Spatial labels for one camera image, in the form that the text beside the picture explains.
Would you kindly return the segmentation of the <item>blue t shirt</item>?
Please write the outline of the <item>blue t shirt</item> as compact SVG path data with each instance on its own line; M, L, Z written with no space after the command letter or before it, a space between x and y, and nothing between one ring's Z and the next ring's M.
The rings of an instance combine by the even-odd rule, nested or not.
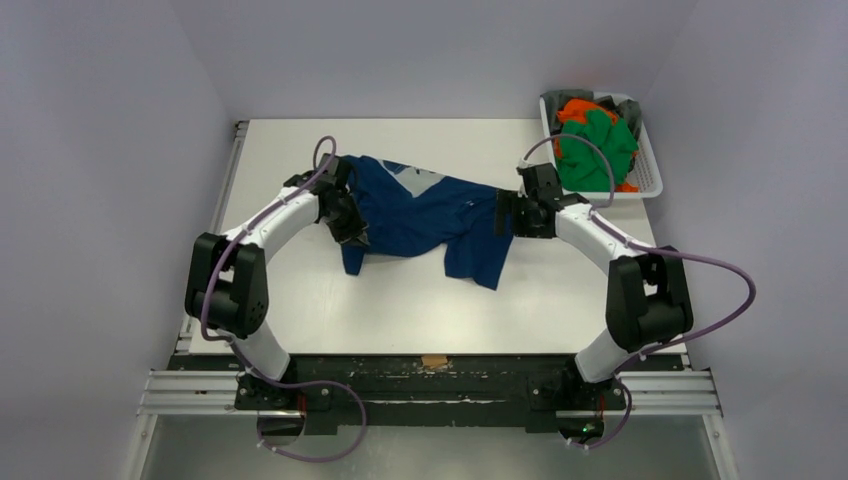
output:
M368 241L341 247L347 274L359 274L368 254L411 258L444 245L446 276L498 288L513 235L509 224L495 233L495 187L369 156L343 159Z

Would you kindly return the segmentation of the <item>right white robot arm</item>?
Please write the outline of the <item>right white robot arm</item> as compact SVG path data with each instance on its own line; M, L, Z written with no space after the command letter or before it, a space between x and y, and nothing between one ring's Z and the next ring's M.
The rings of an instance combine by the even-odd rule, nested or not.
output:
M557 238L607 277L605 328L576 354L575 371L561 381L564 399L584 407L599 396L600 383L633 354L668 344L693 328L685 269L675 249L637 249L588 199L565 193L553 165L529 166L518 173L521 190L496 192L496 234Z

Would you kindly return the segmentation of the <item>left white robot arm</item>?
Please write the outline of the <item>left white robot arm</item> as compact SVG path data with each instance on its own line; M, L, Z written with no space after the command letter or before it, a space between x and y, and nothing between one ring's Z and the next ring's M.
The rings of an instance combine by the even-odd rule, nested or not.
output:
M352 194L356 181L350 161L326 154L316 169L287 180L257 214L194 242L185 311L200 322L204 339L228 343L247 373L262 379L259 395L272 408L292 405L298 382L286 374L290 354L266 322L268 263L317 223L324 223L340 245L366 246L367 223Z

